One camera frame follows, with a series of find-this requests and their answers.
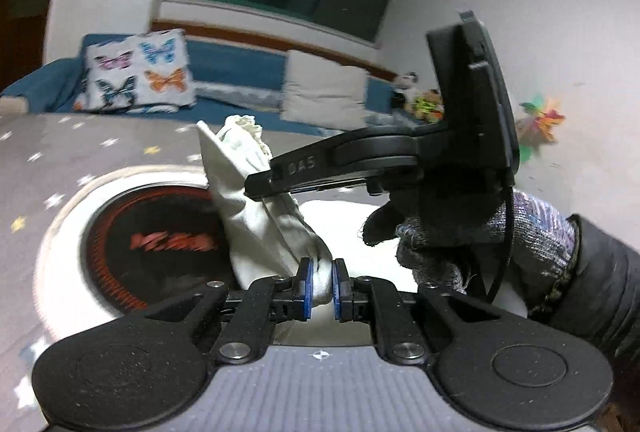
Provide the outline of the grey knit gloved hand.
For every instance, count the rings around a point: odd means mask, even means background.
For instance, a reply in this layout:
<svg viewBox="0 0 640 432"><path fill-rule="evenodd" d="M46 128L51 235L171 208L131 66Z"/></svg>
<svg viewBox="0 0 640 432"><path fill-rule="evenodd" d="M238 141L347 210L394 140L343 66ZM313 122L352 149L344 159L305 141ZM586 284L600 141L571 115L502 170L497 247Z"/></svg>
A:
<svg viewBox="0 0 640 432"><path fill-rule="evenodd" d="M436 283L463 293L471 277L463 253L504 244L508 222L513 223L511 264L527 303L550 296L575 264L578 228L535 196L515 191L513 215L501 206L494 215L479 217L463 211L468 203L450 211L434 199L423 207L417 201L413 191L390 194L390 201L367 218L362 240L373 247L396 238L397 261L412 270L419 284Z"/></svg>

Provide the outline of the black jacket forearm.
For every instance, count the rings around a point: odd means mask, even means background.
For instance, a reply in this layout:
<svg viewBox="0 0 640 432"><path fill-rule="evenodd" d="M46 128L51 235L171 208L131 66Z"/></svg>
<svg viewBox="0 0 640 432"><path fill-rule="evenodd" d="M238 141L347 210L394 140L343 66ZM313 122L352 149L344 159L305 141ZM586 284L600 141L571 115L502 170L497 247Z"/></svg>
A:
<svg viewBox="0 0 640 432"><path fill-rule="evenodd" d="M535 321L582 338L616 377L639 381L639 252L581 215L568 221L577 244L568 273L533 310Z"/></svg>

